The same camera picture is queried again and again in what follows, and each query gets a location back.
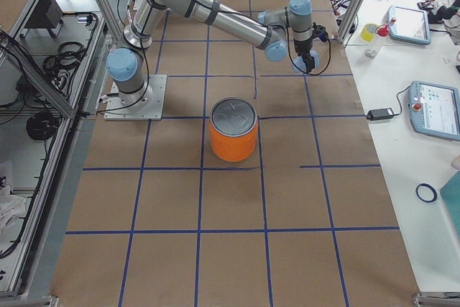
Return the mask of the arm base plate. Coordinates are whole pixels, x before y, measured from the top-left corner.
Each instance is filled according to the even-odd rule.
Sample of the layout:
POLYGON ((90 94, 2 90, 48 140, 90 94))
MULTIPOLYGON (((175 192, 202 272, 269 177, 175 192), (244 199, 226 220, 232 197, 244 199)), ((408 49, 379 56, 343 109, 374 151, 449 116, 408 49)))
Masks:
POLYGON ((164 108, 167 76, 150 74, 145 79, 149 82, 147 90, 140 90, 133 94, 119 91, 115 82, 112 83, 111 92, 117 96, 110 98, 104 119, 107 121, 144 121, 162 119, 164 108))

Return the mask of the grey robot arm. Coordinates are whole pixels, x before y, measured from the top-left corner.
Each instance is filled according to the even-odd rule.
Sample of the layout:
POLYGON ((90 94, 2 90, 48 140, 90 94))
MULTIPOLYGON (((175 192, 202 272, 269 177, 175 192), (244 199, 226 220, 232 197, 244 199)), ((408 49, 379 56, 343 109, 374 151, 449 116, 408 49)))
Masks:
POLYGON ((257 19, 218 0, 142 0, 133 22, 124 29, 124 45, 109 53, 106 60, 106 69, 125 109, 142 107, 152 94, 150 79, 141 72, 143 53, 152 43, 152 30, 168 9, 249 43, 264 51, 272 62, 290 55, 288 42, 292 40, 297 54, 292 60, 296 70, 310 73, 319 66, 313 40, 326 35, 311 18, 311 0, 290 0, 282 9, 259 13, 257 19))

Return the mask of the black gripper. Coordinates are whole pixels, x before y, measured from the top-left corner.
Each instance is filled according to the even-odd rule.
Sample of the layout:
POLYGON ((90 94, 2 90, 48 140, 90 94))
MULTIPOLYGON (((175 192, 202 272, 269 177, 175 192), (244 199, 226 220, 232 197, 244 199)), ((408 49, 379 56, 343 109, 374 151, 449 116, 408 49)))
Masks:
POLYGON ((311 72, 316 68, 317 56, 311 55, 310 51, 313 46, 313 41, 308 40, 294 40, 294 48, 298 56, 304 57, 305 71, 311 72))

